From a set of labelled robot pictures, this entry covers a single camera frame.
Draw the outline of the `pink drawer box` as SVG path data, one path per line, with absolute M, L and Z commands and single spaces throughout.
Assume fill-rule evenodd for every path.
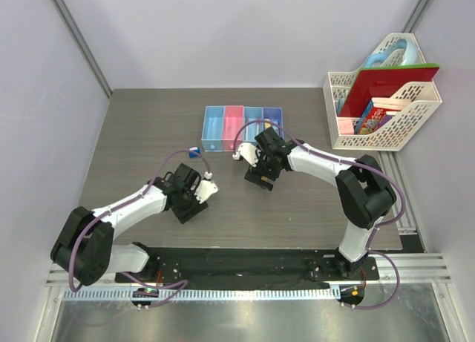
M 235 136 L 243 126 L 243 115 L 243 106 L 230 105 L 225 107 L 222 133 L 223 151 L 233 151 Z

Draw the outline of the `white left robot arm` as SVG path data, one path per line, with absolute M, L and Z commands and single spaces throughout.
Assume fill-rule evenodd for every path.
M 143 220 L 172 211 L 182 224 L 202 212 L 218 191 L 209 172 L 199 174 L 180 164 L 164 177 L 147 182 L 137 192 L 104 207 L 75 208 L 53 248 L 51 260 L 68 273 L 71 283 L 90 286 L 105 274 L 129 274 L 143 282 L 159 270 L 158 256 L 142 243 L 127 246 L 115 240 Z

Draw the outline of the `teal blue drawer box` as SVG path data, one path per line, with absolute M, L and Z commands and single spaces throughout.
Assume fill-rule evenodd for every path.
M 243 112 L 244 123 L 249 123 L 257 119 L 263 119 L 262 107 L 245 107 Z M 243 141 L 256 145 L 255 137 L 263 130 L 263 123 L 256 122 L 247 125 L 243 131 Z

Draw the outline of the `light blue drawer box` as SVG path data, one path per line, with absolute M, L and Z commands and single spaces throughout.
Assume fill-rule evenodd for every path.
M 204 151 L 223 151 L 224 106 L 206 106 L 201 142 Z

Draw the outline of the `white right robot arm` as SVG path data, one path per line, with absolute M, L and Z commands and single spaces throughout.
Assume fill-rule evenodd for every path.
M 256 145 L 242 142 L 232 155 L 249 164 L 245 180 L 271 191 L 282 171 L 294 171 L 337 188 L 348 224 L 332 264 L 342 278 L 355 277 L 367 259 L 367 244 L 376 226 L 396 203 L 396 193 L 377 161 L 369 155 L 336 156 L 299 139 L 287 142 L 271 128 L 260 132 L 255 141 Z

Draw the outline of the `purple drawer box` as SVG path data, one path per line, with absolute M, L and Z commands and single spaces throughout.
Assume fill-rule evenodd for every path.
M 263 124 L 263 129 L 273 128 L 275 132 L 279 135 L 279 137 L 284 137 L 284 133 L 280 129 L 280 127 L 283 126 L 282 108 L 264 107 L 263 119 L 277 124 L 277 126 L 275 126 L 275 125 L 270 125 L 269 123 L 266 122 Z

